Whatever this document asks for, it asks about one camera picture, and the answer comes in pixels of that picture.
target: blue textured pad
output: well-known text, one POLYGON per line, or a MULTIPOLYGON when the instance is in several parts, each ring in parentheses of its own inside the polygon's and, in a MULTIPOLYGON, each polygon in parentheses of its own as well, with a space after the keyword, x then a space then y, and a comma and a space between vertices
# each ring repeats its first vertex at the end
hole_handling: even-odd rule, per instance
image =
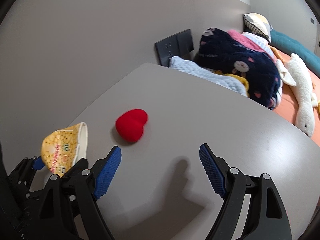
POLYGON ((201 145, 200 147, 199 157, 205 172, 207 173, 209 181, 211 182, 214 192, 220 195, 221 198, 224 198, 227 194, 224 176, 221 174, 220 169, 204 145, 201 145))
POLYGON ((32 167, 35 171, 41 170, 44 166, 45 165, 41 159, 41 156, 36 158, 35 161, 33 162, 33 165, 32 165, 32 167))
POLYGON ((96 187, 94 189, 93 195, 96 199, 99 199, 103 196, 115 175, 119 164, 121 162, 121 149, 117 147, 113 153, 111 154, 110 158, 108 159, 107 163, 104 165, 103 169, 101 170, 100 174, 96 179, 96 187))

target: teal cushion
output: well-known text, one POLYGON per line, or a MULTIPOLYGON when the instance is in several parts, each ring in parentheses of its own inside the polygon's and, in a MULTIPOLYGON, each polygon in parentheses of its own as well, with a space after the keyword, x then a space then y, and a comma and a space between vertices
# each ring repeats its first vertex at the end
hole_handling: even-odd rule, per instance
POLYGON ((304 61, 308 69, 310 69, 315 75, 320 77, 320 58, 313 52, 305 48, 300 42, 290 38, 289 36, 277 32, 271 31, 271 46, 276 47, 289 56, 291 53, 298 54, 304 61))

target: white goose plush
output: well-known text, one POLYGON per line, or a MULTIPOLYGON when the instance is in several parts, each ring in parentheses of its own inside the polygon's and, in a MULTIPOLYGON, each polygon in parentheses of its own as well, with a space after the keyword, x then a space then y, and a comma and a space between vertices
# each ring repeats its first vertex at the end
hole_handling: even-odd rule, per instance
POLYGON ((317 107, 318 102, 316 94, 313 93, 312 80, 308 68, 303 60, 294 53, 291 54, 290 61, 285 63, 284 66, 297 84, 290 87, 299 104, 295 126, 309 137, 312 137, 315 129, 313 107, 317 107))

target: gray wall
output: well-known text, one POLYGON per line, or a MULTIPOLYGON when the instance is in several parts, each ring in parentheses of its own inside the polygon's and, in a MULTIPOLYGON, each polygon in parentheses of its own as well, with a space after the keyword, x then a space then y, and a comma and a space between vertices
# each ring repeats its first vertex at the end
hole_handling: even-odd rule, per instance
POLYGON ((312 52, 315 50, 317 20, 305 0, 250 0, 250 4, 252 12, 264 15, 275 30, 301 42, 312 52))
POLYGON ((190 28, 197 49, 207 28, 242 30, 249 10, 239 0, 17 0, 0 26, 7 171, 132 70, 157 63, 155 42, 190 28))

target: heart-shaped object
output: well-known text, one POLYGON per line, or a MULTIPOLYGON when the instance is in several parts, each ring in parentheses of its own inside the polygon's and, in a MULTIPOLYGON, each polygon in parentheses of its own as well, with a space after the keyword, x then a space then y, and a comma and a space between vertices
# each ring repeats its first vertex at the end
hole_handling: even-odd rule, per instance
POLYGON ((116 120, 116 130, 128 142, 137 142, 143 135, 143 126, 148 121, 147 113, 142 109, 133 109, 116 120))

